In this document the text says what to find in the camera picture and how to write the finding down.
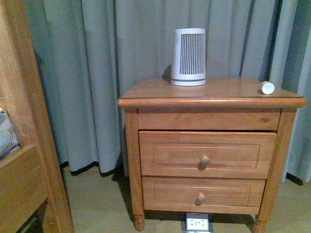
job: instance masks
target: gray curtain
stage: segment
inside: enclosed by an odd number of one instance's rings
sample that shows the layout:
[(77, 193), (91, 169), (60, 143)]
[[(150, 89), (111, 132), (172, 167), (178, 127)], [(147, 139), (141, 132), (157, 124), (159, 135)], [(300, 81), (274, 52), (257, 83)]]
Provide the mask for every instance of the gray curtain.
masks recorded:
[[(311, 1), (284, 0), (276, 35), (270, 81), (311, 101)], [(311, 178), (311, 106), (298, 109), (286, 172)]]
[[(292, 3), (287, 12), (285, 2)], [(25, 5), (58, 155), (71, 170), (98, 161), (106, 172), (119, 164), (124, 122), (118, 122), (117, 97), (141, 78), (170, 75), (175, 29), (207, 30), (208, 77), (264, 81), (271, 73), (271, 81), (282, 84), (295, 59), (287, 58), (286, 50), (295, 1), (281, 6), (273, 0), (25, 0)], [(280, 12), (283, 33), (276, 30)]]

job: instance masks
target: nightstand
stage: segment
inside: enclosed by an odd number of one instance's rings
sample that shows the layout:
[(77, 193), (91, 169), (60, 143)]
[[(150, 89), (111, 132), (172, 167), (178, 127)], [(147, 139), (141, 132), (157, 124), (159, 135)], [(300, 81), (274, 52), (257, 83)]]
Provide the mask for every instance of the nightstand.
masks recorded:
[(144, 210), (271, 216), (297, 108), (306, 100), (252, 78), (207, 78), (202, 86), (142, 79), (125, 109), (135, 228)]

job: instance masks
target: wooden bed frame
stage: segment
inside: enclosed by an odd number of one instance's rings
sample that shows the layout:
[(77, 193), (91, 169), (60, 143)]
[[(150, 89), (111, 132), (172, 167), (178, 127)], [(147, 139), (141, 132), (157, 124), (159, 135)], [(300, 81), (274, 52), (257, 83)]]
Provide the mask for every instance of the wooden bed frame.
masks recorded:
[(0, 107), (21, 145), (0, 161), (0, 232), (36, 213), (44, 232), (73, 233), (22, 0), (0, 1)]

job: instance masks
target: wooden floor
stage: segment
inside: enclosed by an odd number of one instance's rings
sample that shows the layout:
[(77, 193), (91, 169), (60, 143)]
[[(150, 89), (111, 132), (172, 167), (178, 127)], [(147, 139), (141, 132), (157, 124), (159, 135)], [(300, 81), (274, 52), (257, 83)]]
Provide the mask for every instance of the wooden floor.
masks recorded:
[[(136, 233), (132, 223), (129, 179), (122, 172), (101, 177), (89, 170), (64, 178), (76, 233)], [(146, 211), (143, 233), (181, 233), (183, 215)], [(215, 233), (250, 233), (252, 217), (211, 217)], [(298, 186), (289, 180), (280, 185), (266, 233), (311, 233), (311, 183)]]

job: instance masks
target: nightstand top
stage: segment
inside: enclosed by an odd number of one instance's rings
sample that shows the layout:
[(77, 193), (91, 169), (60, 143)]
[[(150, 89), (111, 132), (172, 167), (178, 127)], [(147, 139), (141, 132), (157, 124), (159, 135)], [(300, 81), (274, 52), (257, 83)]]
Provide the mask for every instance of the nightstand top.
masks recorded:
[(265, 95), (254, 78), (207, 78), (201, 86), (176, 86), (167, 79), (140, 80), (118, 101), (122, 108), (140, 107), (258, 107), (298, 108), (306, 100), (280, 88)]

